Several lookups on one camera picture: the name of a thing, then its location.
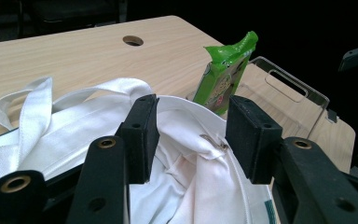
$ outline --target white cloth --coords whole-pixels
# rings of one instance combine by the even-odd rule
[[[43,77],[0,99],[0,177],[33,169],[50,179],[85,159],[89,144],[112,135],[135,100],[151,94],[147,83],[117,78],[70,92],[54,103],[52,79]],[[96,91],[111,94],[90,98]],[[19,128],[7,116],[10,102],[28,94]],[[160,138],[148,183],[131,185],[132,223],[270,223],[268,186],[252,185],[232,150],[220,145],[226,121],[201,105],[158,96]]]

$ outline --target metal grommet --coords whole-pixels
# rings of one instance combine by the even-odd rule
[[[310,142],[302,140],[302,139],[295,139],[293,141],[293,145],[295,145],[296,147],[302,148],[302,149],[311,149],[312,145],[310,144]]]
[[[116,144],[115,139],[113,138],[105,138],[98,142],[98,147],[100,148],[109,148],[113,147]]]
[[[31,177],[28,175],[11,177],[1,186],[1,191],[4,193],[13,193],[24,189],[29,183],[31,183]]]
[[[200,137],[207,140],[213,147],[220,149],[222,151],[227,151],[228,150],[228,145],[222,143],[222,144],[217,144],[215,143],[215,141],[212,139],[211,136],[209,136],[208,134],[200,134]]]

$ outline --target black chair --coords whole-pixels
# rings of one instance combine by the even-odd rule
[[[19,0],[18,38],[23,37],[24,14],[36,32],[51,34],[120,22],[119,0]]]

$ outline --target green wrapper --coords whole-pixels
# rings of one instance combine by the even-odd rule
[[[206,47],[212,61],[206,66],[193,102],[218,115],[224,114],[228,109],[229,96],[238,88],[257,40],[257,34],[251,31],[237,44]]]

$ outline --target wooden table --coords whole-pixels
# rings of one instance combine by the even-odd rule
[[[141,46],[124,41],[136,42],[134,36]],[[213,45],[221,43],[174,16],[1,42],[0,97],[44,76],[53,77],[53,99],[115,77],[137,77],[156,94],[186,97],[211,60],[204,47]],[[5,131],[0,126],[0,134]],[[349,171],[354,131],[348,124],[322,118],[310,140]]]

